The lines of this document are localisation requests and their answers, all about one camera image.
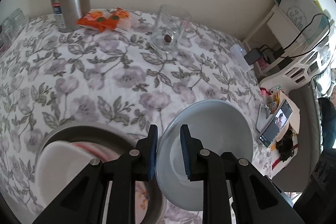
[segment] floral tablecloth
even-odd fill
[[[192,23],[177,52],[160,54],[148,43],[156,15],[134,13],[140,19],[127,35],[83,28],[64,34],[53,15],[38,17],[0,59],[0,192],[23,224],[43,210],[36,151],[67,122],[106,123],[135,144],[151,123],[160,137],[184,108],[215,98],[239,107],[257,135],[258,83],[229,51],[240,41]],[[270,152],[257,142],[253,164],[270,176]],[[164,223],[201,222],[201,212],[169,203]]]

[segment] charger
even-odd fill
[[[263,53],[261,52],[260,48],[254,48],[244,56],[244,59],[248,65],[252,65],[262,57]]]

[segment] label on thermos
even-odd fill
[[[56,20],[56,25],[58,28],[66,28],[64,17],[61,11],[61,5],[59,3],[53,3],[52,8],[54,10],[54,16]]]

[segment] person on phone screen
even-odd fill
[[[282,128],[282,119],[283,119],[283,113],[280,113],[278,119],[275,121],[275,125],[281,129]]]

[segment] drinking glass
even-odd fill
[[[0,26],[0,57],[4,54],[4,52],[9,48],[9,44],[7,39],[3,36],[2,26]]]
[[[181,7],[163,4],[157,14],[151,46],[159,51],[171,53],[177,50],[177,44],[191,20],[189,12]]]
[[[5,20],[1,23],[3,37],[11,44],[16,38],[16,32],[13,26],[13,22],[9,17],[6,17]]]
[[[28,24],[28,17],[25,17],[23,11],[18,8],[10,15],[10,19],[14,23],[16,35],[19,36],[19,34]]]

